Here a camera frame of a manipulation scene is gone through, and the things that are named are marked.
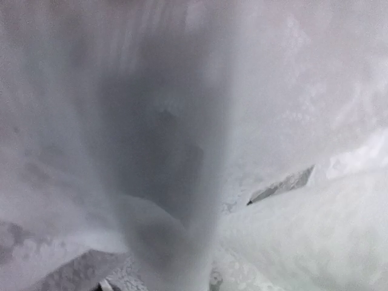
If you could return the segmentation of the green striped pet tent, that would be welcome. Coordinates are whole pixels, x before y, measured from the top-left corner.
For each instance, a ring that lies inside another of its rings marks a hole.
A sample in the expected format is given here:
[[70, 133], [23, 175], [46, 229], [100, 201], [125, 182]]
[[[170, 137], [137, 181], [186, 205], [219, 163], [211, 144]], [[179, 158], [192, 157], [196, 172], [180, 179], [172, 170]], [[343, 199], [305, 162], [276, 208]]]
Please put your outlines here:
[[386, 1], [2, 1], [2, 290], [386, 290]]

